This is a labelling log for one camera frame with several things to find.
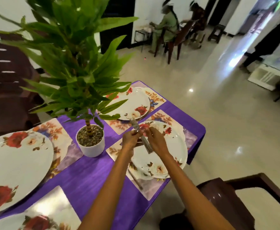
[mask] person's left hand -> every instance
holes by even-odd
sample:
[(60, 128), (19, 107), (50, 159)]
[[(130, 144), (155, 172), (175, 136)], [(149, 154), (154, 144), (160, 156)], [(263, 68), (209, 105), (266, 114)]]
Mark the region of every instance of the person's left hand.
[(133, 152), (135, 145), (138, 142), (138, 139), (143, 135), (143, 131), (129, 131), (123, 135), (123, 142), (122, 142), (122, 150), (126, 152)]

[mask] soil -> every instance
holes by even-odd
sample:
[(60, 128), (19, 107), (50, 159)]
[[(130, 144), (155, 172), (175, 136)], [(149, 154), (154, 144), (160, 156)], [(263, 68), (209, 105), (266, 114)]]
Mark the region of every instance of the soil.
[(104, 132), (100, 127), (95, 125), (92, 126), (92, 132), (93, 135), (88, 136), (87, 128), (82, 128), (77, 135), (79, 144), (85, 147), (90, 147), (98, 144), (102, 140)]

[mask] purple tablecloth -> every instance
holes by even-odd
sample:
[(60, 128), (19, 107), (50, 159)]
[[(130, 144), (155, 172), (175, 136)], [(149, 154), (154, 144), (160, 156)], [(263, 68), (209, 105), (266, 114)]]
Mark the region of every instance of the purple tablecloth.
[[(160, 108), (156, 108), (147, 117), (150, 117), (159, 109), (166, 112), (178, 123), (198, 137), (192, 148), (189, 150), (188, 164), (190, 164), (205, 136), (205, 127), (169, 101), (163, 104)], [(80, 120), (75, 123), (64, 123), (66, 120), (68, 120), (67, 116), (61, 116), (58, 118), (58, 121), (75, 141), (77, 131), (85, 125), (85, 122), (84, 120)], [(113, 145), (122, 137), (122, 135), (115, 133), (108, 124), (105, 124), (104, 132), (106, 143), (105, 149)], [(69, 199), (75, 212), (82, 220), (104, 184), (113, 164), (114, 161), (109, 157), (106, 151), (96, 158), (83, 156), (60, 174), (50, 179), (42, 186), (37, 187), (21, 202), (8, 209), (0, 216), (0, 219), (25, 211), (28, 207), (59, 185)], [(155, 196), (148, 201), (126, 177), (112, 229), (132, 230), (168, 182), (169, 179), (163, 183)]]

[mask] hand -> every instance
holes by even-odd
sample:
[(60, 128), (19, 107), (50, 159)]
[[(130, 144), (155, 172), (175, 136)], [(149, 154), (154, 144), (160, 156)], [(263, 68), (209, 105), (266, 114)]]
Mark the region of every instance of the hand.
[(165, 154), (170, 154), (167, 143), (165, 142), (165, 137), (162, 133), (160, 133), (160, 131), (154, 127), (150, 127), (146, 130), (146, 135), (150, 145), (159, 157), (162, 157)]
[(131, 152), (133, 156), (133, 149), (138, 142), (138, 139), (143, 135), (143, 131), (129, 131), (123, 135), (122, 151)]

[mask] woman in green outfit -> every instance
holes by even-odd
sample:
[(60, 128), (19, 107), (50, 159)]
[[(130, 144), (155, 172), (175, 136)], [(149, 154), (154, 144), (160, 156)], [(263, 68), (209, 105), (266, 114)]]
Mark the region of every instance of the woman in green outfit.
[(162, 4), (162, 13), (164, 14), (164, 17), (159, 25), (155, 23), (150, 23), (151, 26), (155, 28), (153, 32), (153, 42), (152, 42), (152, 48), (149, 51), (150, 53), (155, 53), (156, 46), (157, 46), (157, 40), (161, 36), (162, 29), (166, 27), (170, 31), (165, 31), (164, 35), (164, 42), (170, 41), (175, 37), (175, 34), (173, 32), (177, 32), (179, 29), (179, 23), (176, 14), (173, 11), (173, 3), (171, 0), (166, 0)]

